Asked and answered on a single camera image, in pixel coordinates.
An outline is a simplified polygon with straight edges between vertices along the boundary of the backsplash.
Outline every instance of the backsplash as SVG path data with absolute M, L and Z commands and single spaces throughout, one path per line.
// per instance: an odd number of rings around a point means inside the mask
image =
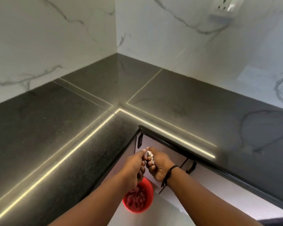
M 116 49 L 114 0 L 0 0 L 0 102 Z
M 115 0 L 118 53 L 283 108 L 283 0 Z

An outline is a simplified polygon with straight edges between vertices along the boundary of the bracelet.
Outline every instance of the bracelet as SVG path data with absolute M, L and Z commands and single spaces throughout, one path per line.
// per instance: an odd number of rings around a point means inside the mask
M 171 176 L 171 170 L 173 170 L 175 167 L 179 167 L 177 165 L 174 165 L 172 166 L 168 172 L 166 173 L 166 176 L 164 177 L 163 181 L 162 181 L 162 184 L 161 184 L 161 187 L 164 187 L 164 185 L 168 186 L 168 184 L 166 183 L 166 181 L 170 178 Z

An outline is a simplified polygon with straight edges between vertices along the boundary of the plastic bowl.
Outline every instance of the plastic bowl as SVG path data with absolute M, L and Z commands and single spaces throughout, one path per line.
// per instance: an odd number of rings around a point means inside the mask
M 143 206 L 143 209 L 139 210 L 139 211 L 132 211 L 131 209 L 128 208 L 128 206 L 126 205 L 126 195 L 123 198 L 123 204 L 126 207 L 126 209 L 128 209 L 130 212 L 132 213 L 143 213 L 144 211 L 146 211 L 150 205 L 153 202 L 153 197 L 154 197 L 154 191 L 153 191 L 153 187 L 151 185 L 151 183 L 144 177 L 142 179 L 142 181 L 138 184 L 140 187 L 142 187 L 146 194 L 147 194 L 147 198 L 146 198 L 146 203 Z

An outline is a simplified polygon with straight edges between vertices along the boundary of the black granite countertop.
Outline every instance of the black granite countertop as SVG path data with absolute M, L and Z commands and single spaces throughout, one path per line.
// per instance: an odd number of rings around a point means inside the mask
M 0 104 L 0 225 L 47 225 L 142 131 L 283 209 L 283 110 L 122 55 Z

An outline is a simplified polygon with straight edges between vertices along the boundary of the wall socket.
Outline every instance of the wall socket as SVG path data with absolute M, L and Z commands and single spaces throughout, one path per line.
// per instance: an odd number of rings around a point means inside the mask
M 224 17 L 234 18 L 244 0 L 214 0 L 210 14 Z

